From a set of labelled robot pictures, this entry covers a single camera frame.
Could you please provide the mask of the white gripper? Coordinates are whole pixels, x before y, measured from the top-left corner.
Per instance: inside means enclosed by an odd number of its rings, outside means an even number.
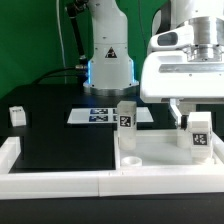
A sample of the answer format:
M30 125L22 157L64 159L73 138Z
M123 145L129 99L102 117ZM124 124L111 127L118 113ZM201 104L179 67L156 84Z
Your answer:
M183 25L153 36L141 75L146 103L169 101L177 129L187 128L179 100L224 98L224 30L220 24Z

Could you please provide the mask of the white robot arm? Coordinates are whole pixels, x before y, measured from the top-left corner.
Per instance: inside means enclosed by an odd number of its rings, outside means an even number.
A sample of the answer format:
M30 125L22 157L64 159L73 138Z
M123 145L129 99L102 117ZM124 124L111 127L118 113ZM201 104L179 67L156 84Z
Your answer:
M224 101L224 0L167 0L153 17L141 80L128 55L127 17L115 0L73 0L66 6L72 25L89 10L93 56L82 47L79 67L84 89L97 95L123 95L140 89L145 103Z

